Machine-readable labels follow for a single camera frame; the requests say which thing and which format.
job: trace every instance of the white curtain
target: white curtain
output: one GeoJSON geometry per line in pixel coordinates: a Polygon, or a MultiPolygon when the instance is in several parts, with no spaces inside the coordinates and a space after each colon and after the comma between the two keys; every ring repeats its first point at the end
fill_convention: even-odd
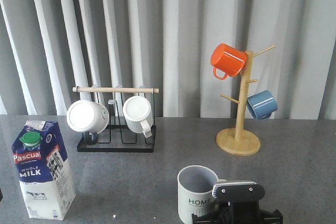
{"type": "MultiPolygon", "coordinates": [[[[0,114],[64,115],[72,87],[155,87],[155,114],[234,118],[240,77],[218,80],[220,43],[255,58],[249,95],[272,118],[336,119],[336,0],[0,0],[0,114]]],[[[107,104],[110,94],[100,101],[107,104]]]]}

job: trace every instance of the pascual milk carton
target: pascual milk carton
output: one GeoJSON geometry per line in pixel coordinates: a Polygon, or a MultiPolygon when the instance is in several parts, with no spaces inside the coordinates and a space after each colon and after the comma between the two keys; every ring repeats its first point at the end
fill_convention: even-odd
{"type": "Polygon", "coordinates": [[[63,220],[75,188],[58,123],[27,121],[12,150],[29,217],[63,220]]]}

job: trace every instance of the table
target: table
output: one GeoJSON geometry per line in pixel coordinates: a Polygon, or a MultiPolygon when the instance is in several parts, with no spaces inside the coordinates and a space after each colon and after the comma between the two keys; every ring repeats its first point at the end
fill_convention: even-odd
{"type": "Polygon", "coordinates": [[[336,219],[336,121],[245,120],[261,141],[259,152],[222,151],[216,134],[235,119],[156,118],[153,153],[79,153],[81,134],[65,116],[0,115],[0,223],[176,223],[177,174],[198,164],[219,178],[264,186],[260,208],[279,211],[284,223],[334,223],[336,219]],[[29,219],[11,145],[26,120],[58,121],[76,198],[63,221],[29,219]]]}

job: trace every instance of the green bottle cap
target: green bottle cap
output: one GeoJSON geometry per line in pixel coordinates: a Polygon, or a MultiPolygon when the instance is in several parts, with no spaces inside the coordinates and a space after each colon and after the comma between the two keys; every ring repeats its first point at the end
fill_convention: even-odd
{"type": "Polygon", "coordinates": [[[20,141],[25,147],[36,147],[40,144],[42,137],[40,133],[36,131],[29,131],[20,137],[20,141]]]}

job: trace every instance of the round wooden base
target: round wooden base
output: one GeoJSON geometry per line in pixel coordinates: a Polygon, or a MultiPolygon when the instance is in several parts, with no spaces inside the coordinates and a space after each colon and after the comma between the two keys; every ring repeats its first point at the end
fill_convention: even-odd
{"type": "Polygon", "coordinates": [[[216,142],[222,150],[240,156],[253,155],[260,149],[260,140],[252,132],[243,130],[241,139],[235,140],[235,128],[220,131],[217,134],[216,142]]]}

